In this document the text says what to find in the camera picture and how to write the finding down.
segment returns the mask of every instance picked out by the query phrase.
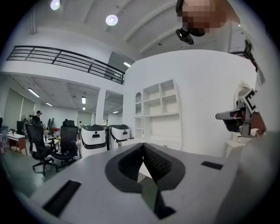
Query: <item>ceiling light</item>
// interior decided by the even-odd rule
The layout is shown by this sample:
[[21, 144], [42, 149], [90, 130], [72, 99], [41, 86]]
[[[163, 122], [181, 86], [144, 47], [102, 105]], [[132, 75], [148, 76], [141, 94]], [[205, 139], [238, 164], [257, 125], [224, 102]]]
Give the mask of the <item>ceiling light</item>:
[[36, 97], [40, 97], [37, 93], [35, 93], [31, 88], [28, 88], [28, 90], [31, 92], [31, 93], [33, 93]]
[[128, 63], [126, 63], [126, 62], [124, 62], [123, 64], [126, 65], [126, 66], [128, 66], [128, 67], [131, 66], [130, 64], [128, 64]]
[[116, 25], [118, 22], [118, 18], [115, 16], [115, 15], [109, 15], [107, 16], [106, 18], [106, 23], [109, 25], [109, 26], [114, 26]]
[[60, 7], [60, 0], [52, 0], [51, 9], [57, 10]]

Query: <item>camera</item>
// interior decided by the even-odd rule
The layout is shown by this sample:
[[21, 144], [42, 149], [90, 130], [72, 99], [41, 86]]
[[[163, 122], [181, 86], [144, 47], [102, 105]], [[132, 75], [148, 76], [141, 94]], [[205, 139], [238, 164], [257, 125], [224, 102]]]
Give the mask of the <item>camera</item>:
[[181, 41], [183, 41], [187, 44], [190, 44], [190, 45], [194, 44], [194, 41], [193, 41], [191, 35], [183, 28], [177, 29], [176, 34]]

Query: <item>gray floor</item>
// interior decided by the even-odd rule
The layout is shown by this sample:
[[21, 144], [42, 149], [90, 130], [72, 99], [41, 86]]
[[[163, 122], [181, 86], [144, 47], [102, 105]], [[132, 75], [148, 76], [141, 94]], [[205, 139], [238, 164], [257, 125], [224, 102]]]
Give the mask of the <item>gray floor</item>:
[[32, 156], [17, 154], [9, 150], [6, 154], [0, 155], [0, 162], [12, 187], [27, 197], [30, 197], [38, 187], [56, 174], [54, 166], [46, 165], [46, 176], [44, 177], [42, 165], [35, 167], [35, 171], [32, 169], [32, 166], [40, 161], [35, 160]]

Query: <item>ceiling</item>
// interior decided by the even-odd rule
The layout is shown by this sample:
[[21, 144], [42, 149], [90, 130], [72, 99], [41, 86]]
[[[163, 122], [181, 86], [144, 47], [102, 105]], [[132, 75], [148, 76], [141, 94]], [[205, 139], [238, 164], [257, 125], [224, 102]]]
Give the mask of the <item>ceiling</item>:
[[[177, 0], [63, 0], [58, 10], [49, 7], [50, 0], [41, 0], [35, 7], [36, 26], [67, 21], [78, 27], [92, 27], [131, 46], [142, 57], [159, 53], [195, 49], [195, 45], [217, 39], [217, 32], [193, 37], [195, 45], [180, 41], [175, 30], [180, 28], [176, 16]], [[115, 26], [108, 26], [108, 15], [117, 15]]]
[[[48, 77], [30, 77], [24, 75], [8, 75], [12, 87], [20, 94], [36, 103], [48, 102], [53, 106], [76, 109], [82, 111], [85, 106], [87, 112], [95, 112], [99, 89], [94, 89], [81, 84], [69, 83], [66, 80], [50, 79]], [[37, 93], [40, 98], [30, 94], [28, 88]], [[82, 97], [86, 98], [86, 104], [82, 104]], [[106, 92], [104, 113], [123, 111], [123, 96]]]

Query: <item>white robot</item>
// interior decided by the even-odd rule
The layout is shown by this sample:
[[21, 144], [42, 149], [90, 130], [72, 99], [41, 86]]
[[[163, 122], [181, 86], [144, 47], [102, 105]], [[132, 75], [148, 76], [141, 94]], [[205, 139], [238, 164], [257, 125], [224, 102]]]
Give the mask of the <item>white robot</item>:
[[107, 149], [114, 150], [119, 147], [119, 143], [130, 138], [130, 129], [127, 125], [109, 125], [106, 129]]
[[107, 151], [104, 127], [96, 124], [83, 125], [80, 148], [82, 158]]

